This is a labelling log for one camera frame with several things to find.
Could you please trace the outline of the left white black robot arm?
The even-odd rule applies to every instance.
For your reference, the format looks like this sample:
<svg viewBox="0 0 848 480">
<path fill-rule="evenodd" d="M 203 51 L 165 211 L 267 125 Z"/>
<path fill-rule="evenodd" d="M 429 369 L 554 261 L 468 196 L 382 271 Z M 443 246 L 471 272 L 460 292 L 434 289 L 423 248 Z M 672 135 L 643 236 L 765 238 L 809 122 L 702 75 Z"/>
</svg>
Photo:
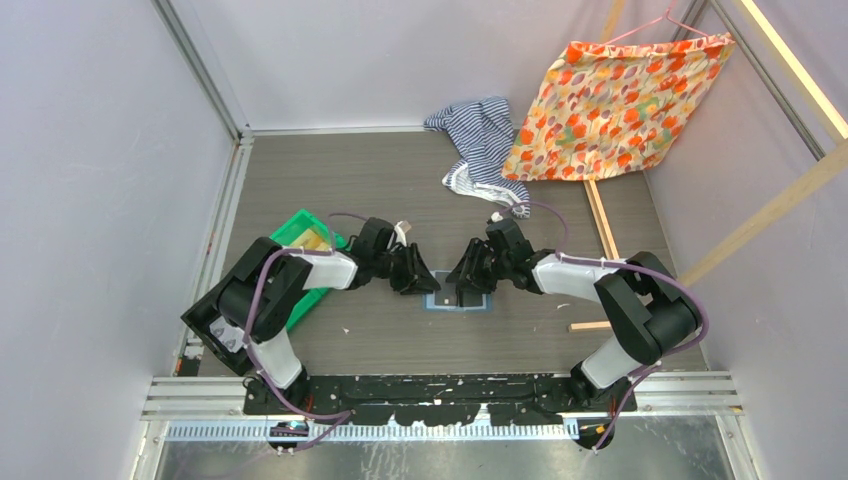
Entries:
<svg viewBox="0 0 848 480">
<path fill-rule="evenodd" d="M 355 290 L 385 279 L 400 295 L 439 291 L 416 243 L 406 240 L 405 224 L 369 217 L 360 232 L 338 250 L 283 246 L 261 237 L 217 286 L 213 306 L 244 332 L 243 344 L 258 373 L 270 384 L 268 400 L 280 412 L 298 412 L 307 398 L 299 381 L 304 366 L 294 353 L 286 324 L 307 292 Z"/>
</svg>

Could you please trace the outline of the blue card holder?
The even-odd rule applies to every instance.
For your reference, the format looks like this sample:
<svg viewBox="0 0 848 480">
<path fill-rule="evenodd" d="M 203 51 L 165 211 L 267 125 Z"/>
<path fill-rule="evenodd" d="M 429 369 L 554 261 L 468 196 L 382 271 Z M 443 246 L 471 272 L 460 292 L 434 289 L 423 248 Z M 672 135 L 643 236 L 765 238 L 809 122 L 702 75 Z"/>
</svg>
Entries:
<svg viewBox="0 0 848 480">
<path fill-rule="evenodd" d="M 440 289 L 423 296 L 423 308 L 436 312 L 488 312 L 492 309 L 490 294 L 461 292 L 455 282 L 448 280 L 449 271 L 432 270 Z"/>
</svg>

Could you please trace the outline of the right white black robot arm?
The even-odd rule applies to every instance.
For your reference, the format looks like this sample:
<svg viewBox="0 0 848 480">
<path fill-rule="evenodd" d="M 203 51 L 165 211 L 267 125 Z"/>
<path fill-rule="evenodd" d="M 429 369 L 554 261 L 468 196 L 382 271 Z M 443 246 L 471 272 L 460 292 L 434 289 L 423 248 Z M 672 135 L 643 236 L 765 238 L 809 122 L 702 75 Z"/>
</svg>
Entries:
<svg viewBox="0 0 848 480">
<path fill-rule="evenodd" d="M 575 365 L 566 382 L 574 403 L 596 410 L 611 387 L 676 352 L 706 324 L 704 308 L 652 253 L 626 260 L 536 250 L 512 219 L 490 221 L 448 276 L 460 294 L 492 293 L 502 280 L 539 295 L 566 295 L 599 304 L 613 334 Z"/>
</svg>

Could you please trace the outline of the black credit card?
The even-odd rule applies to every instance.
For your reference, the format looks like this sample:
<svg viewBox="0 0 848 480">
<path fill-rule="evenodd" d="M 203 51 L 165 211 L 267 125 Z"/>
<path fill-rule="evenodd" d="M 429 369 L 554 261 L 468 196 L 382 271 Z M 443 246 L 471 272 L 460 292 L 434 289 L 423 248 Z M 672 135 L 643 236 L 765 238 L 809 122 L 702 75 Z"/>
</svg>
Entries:
<svg viewBox="0 0 848 480">
<path fill-rule="evenodd" d="M 460 306 L 456 283 L 448 279 L 449 275 L 449 271 L 434 272 L 434 277 L 440 284 L 440 289 L 433 294 L 433 306 L 436 309 L 447 310 Z"/>
</svg>

